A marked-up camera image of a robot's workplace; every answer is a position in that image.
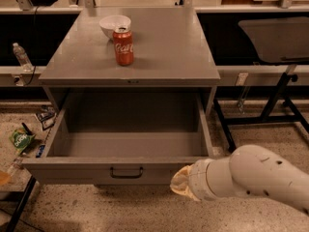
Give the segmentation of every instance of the drawer front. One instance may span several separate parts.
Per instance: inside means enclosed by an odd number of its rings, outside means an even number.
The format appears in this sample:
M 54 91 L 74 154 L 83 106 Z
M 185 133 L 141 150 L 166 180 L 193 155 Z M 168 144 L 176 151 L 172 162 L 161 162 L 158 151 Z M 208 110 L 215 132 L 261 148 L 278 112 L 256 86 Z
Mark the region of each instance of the drawer front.
M 23 165 L 44 184 L 169 185 L 181 167 L 211 155 L 197 94 L 116 95 L 128 105 L 119 109 L 114 94 L 70 94 L 42 157 Z
M 46 163 L 44 161 L 27 162 L 25 167 L 42 184 L 169 185 L 175 173 L 186 164 L 189 163 Z

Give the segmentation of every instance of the countertop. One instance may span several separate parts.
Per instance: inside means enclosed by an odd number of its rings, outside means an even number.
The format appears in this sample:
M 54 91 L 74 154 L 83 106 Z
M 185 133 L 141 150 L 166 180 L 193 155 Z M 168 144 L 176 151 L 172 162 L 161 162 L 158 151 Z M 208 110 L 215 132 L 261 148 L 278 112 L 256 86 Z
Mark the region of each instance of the countertop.
M 116 63 L 114 44 L 98 22 L 107 15 L 131 18 L 134 62 Z M 42 73 L 44 85 L 210 86 L 219 80 L 193 8 L 84 9 Z

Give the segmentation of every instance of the red soda can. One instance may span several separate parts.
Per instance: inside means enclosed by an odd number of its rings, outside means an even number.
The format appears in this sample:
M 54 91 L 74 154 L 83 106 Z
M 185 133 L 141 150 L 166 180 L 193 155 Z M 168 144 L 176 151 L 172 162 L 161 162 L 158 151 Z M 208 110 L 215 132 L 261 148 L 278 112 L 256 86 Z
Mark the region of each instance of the red soda can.
M 118 27 L 113 33 L 116 61 L 121 66 L 133 63 L 133 38 L 132 32 L 126 27 Z

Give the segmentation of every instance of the terrazzo floor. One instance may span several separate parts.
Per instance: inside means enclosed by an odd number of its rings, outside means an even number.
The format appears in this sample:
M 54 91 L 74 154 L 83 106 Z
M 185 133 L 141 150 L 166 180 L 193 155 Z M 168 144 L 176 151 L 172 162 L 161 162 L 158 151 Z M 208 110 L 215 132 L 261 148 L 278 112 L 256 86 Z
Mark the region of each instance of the terrazzo floor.
M 245 115 L 257 115 L 263 102 L 248 101 Z M 14 147 L 8 141 L 12 129 L 25 122 L 38 136 L 29 151 L 31 156 L 44 140 L 45 132 L 34 116 L 39 108 L 30 105 L 20 110 L 0 104 L 1 157 L 5 170 L 14 158 Z M 226 116 L 242 116 L 234 102 L 223 102 Z M 298 104 L 309 119 L 308 103 Z M 214 111 L 208 119 L 211 140 L 216 153 L 229 155 L 227 142 Z M 309 173 L 309 136 L 298 124 L 236 126 L 232 133 L 238 146 L 258 144 L 289 160 Z M 0 231 L 14 211 L 14 204 L 0 203 Z M 167 186 L 40 185 L 36 183 L 15 231 L 294 231 L 307 232 L 309 218 L 297 210 L 265 198 L 223 198 L 218 201 L 194 202 L 174 194 Z

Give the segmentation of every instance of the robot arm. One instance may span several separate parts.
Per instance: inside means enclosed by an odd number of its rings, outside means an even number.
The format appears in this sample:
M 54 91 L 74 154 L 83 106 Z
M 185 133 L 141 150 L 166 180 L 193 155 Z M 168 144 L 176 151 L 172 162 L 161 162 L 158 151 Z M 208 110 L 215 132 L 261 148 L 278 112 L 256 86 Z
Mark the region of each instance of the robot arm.
M 200 159 L 182 168 L 171 189 L 194 200 L 267 197 L 309 215 L 309 175 L 256 145 L 237 148 L 224 159 Z

